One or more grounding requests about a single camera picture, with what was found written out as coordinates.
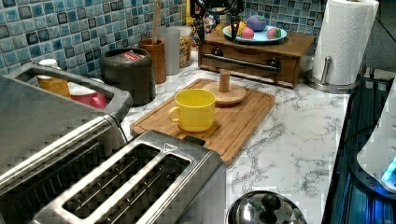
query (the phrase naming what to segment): toaster slot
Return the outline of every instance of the toaster slot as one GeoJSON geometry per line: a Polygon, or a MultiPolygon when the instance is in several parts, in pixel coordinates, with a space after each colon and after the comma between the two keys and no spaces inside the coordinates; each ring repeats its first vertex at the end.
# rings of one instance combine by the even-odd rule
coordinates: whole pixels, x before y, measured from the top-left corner
{"type": "Polygon", "coordinates": [[[142,170],[159,152],[151,147],[137,146],[99,175],[75,197],[64,203],[63,208],[77,217],[88,217],[107,198],[142,170]]]}
{"type": "Polygon", "coordinates": [[[7,199],[4,199],[15,211],[15,214],[13,213],[10,217],[6,216],[6,219],[9,219],[8,223],[27,223],[39,209],[69,189],[90,171],[84,167],[93,169],[105,160],[106,153],[103,144],[96,142],[90,147],[82,147],[62,158],[31,181],[19,185],[8,194],[7,199]]]}
{"type": "Polygon", "coordinates": [[[167,155],[134,186],[116,206],[100,219],[101,223],[136,223],[189,166],[167,155]]]}

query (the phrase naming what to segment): paper towel holder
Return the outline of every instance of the paper towel holder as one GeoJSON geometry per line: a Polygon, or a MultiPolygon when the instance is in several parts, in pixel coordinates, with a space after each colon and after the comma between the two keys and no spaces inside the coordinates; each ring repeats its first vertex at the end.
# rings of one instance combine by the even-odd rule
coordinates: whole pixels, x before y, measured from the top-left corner
{"type": "Polygon", "coordinates": [[[332,57],[327,56],[324,61],[325,64],[324,64],[321,80],[318,80],[313,76],[312,69],[309,69],[308,71],[305,72],[304,83],[307,86],[317,91],[324,91],[332,94],[351,94],[359,87],[359,82],[357,81],[348,85],[333,85],[326,83],[326,77],[329,72],[329,65],[332,62],[332,57]]]}

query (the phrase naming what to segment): toaster lever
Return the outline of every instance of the toaster lever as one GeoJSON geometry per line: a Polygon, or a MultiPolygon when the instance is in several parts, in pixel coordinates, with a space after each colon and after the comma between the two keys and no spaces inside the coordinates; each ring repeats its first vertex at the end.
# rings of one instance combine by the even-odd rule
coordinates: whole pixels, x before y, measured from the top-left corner
{"type": "Polygon", "coordinates": [[[196,144],[196,145],[198,145],[198,146],[201,146],[201,147],[203,147],[204,144],[206,143],[205,140],[202,140],[201,138],[192,137],[192,136],[190,136],[190,135],[186,135],[186,136],[183,138],[183,140],[186,140],[186,141],[188,141],[188,142],[194,143],[194,144],[196,144]]]}

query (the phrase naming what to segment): blue mosaic tile backsplash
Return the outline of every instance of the blue mosaic tile backsplash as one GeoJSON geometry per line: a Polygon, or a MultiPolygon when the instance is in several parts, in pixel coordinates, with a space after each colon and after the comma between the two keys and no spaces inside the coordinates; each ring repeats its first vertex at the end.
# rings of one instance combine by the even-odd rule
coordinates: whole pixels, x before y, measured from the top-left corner
{"type": "Polygon", "coordinates": [[[246,0],[241,16],[245,21],[249,16],[261,15],[268,25],[318,36],[326,3],[326,0],[246,0]]]}
{"type": "MultiPolygon", "coordinates": [[[[186,0],[163,0],[161,26],[185,25],[186,0]]],[[[54,58],[63,70],[99,77],[112,49],[151,37],[153,0],[0,0],[0,75],[54,58]]]]}

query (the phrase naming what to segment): wooden box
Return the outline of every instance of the wooden box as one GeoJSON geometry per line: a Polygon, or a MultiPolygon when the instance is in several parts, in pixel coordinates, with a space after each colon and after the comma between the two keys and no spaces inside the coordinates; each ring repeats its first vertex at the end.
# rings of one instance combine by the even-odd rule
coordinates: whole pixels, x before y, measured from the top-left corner
{"type": "Polygon", "coordinates": [[[252,45],[233,42],[222,31],[216,31],[205,36],[198,64],[202,69],[224,68],[234,76],[294,88],[311,62],[314,39],[313,35],[289,32],[282,43],[252,45]],[[277,62],[277,70],[268,69],[275,68],[271,61],[277,62]]]}

